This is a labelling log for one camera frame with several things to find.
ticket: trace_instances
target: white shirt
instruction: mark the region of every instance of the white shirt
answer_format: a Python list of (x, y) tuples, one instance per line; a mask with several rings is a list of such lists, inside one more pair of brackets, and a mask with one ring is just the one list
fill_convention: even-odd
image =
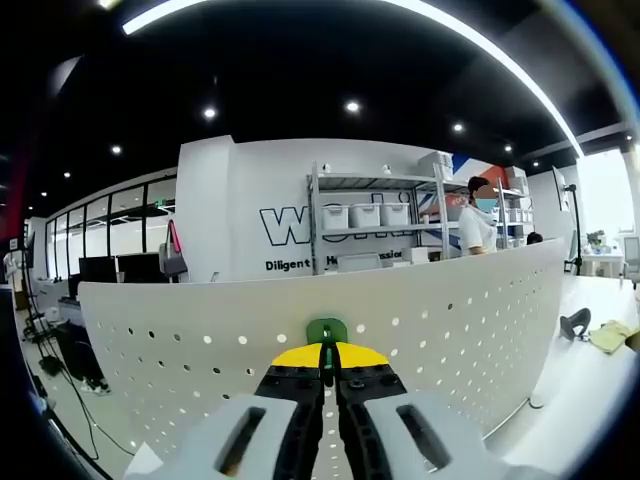
[(458, 219), (462, 255), (470, 255), (469, 249), (473, 247), (482, 247), (487, 253), (496, 252), (498, 229), (494, 225), (495, 220), (491, 215), (473, 205), (462, 207)]

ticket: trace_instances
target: face mask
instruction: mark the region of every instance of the face mask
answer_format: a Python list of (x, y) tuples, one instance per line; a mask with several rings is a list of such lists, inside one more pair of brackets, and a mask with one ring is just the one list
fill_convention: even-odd
[(493, 207), (498, 203), (497, 198), (477, 198), (476, 205), (478, 206), (478, 210), (483, 211), (484, 213), (491, 213)]

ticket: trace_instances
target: curved white partition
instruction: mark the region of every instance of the curved white partition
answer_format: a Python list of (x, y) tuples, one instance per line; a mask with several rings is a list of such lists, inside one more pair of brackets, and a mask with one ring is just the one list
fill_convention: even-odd
[[(345, 322), (351, 343), (386, 355), (408, 391), (437, 392), (487, 434), (536, 385), (557, 321), (562, 260), (556, 240), (343, 275), (82, 283), (80, 299), (115, 396), (160, 457), (220, 402), (252, 393), (277, 355), (306, 343), (307, 323), (326, 316)], [(335, 396), (326, 395), (314, 475), (350, 478)]]

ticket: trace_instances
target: black ceiling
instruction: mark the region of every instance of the black ceiling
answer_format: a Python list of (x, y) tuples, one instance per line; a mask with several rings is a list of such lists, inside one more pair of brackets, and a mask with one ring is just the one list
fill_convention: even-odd
[[(15, 158), (24, 151), (31, 158), (24, 206), (33, 205), (30, 213), (38, 216), (176, 166), (180, 144), (218, 135), (236, 142), (379, 140), (501, 165), (564, 140), (502, 66), (448, 29), (388, 4), (205, 2), (126, 37), (119, 26), (159, 2), (123, 1), (111, 12), (88, 1), (66, 3), (66, 14), (56, 17), (64, 33), (40, 19), (60, 38), (47, 48), (48, 37), (35, 29), (45, 52), (32, 52), (32, 61), (18, 55), (26, 70), (14, 72), (13, 90), (1, 97), (11, 114), (0, 123), (0, 154)], [(521, 61), (576, 134), (620, 121), (597, 76), (533, 1), (430, 3)], [(532, 35), (553, 37), (556, 48), (536, 50)], [(46, 72), (75, 55), (83, 57), (62, 91), (45, 101)], [(358, 116), (345, 114), (352, 98), (363, 105)], [(219, 113), (213, 121), (202, 117), (206, 105)], [(457, 120), (465, 123), (464, 135), (451, 131)], [(33, 139), (26, 149), (25, 138)], [(513, 155), (504, 152), (505, 143), (514, 146)], [(122, 146), (121, 156), (110, 153), (113, 144)], [(572, 155), (553, 158), (561, 164)], [(0, 175), (6, 175), (1, 161)]]

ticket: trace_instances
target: person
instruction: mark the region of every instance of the person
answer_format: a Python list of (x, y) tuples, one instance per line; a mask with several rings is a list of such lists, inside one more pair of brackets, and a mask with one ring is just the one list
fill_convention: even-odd
[(544, 238), (538, 232), (531, 232), (527, 235), (527, 245), (533, 245), (534, 243), (542, 243)]
[(498, 230), (491, 211), (498, 203), (498, 195), (489, 180), (482, 177), (471, 177), (468, 189), (469, 203), (462, 207), (458, 219), (462, 254), (495, 252)]

